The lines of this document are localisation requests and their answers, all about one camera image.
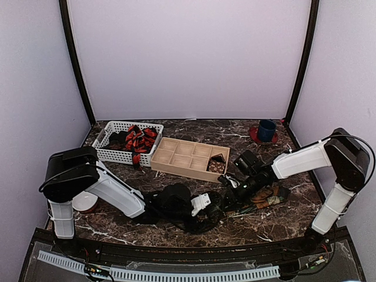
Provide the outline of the brown green patterned tie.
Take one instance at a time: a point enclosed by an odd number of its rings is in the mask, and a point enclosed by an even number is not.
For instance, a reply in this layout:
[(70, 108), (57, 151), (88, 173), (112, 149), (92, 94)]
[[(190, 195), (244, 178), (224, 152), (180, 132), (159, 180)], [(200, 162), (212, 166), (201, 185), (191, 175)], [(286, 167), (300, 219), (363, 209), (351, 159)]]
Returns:
[(284, 203), (290, 193), (290, 189), (283, 186), (265, 187), (259, 190), (252, 198), (246, 200), (245, 203), (236, 202), (232, 206), (225, 207), (223, 202), (215, 200), (202, 210), (202, 214), (205, 213), (206, 219), (212, 222), (219, 221), (223, 217), (253, 214), (258, 210)]

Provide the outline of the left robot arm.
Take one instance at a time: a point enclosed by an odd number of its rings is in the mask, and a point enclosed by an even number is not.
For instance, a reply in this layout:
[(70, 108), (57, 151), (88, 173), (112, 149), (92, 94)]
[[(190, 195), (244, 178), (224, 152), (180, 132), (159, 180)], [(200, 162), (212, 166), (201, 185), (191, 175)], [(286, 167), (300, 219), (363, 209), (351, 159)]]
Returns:
[(39, 192), (49, 202), (59, 245), (70, 256), (83, 251), (82, 242), (75, 237), (72, 206), (73, 198), (82, 192), (97, 196), (137, 223), (165, 220), (190, 234), (214, 229), (223, 216), (223, 198), (218, 192), (192, 196), (187, 186), (176, 183), (142, 193), (111, 173), (89, 146), (53, 154)]

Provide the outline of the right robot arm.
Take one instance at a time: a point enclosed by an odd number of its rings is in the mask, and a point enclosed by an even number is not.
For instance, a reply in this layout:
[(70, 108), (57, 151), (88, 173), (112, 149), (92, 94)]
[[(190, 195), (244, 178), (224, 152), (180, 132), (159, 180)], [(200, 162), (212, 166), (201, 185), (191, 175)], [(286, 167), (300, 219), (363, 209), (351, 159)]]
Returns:
[(332, 170), (334, 182), (310, 224), (309, 229), (313, 232), (300, 241), (300, 250), (306, 255), (312, 255), (323, 244), (321, 235), (328, 233), (372, 179), (375, 150), (360, 137), (339, 127), (327, 137), (290, 149), (266, 161), (247, 150), (234, 164), (246, 178), (229, 189), (231, 206), (245, 204), (262, 188), (292, 176)]

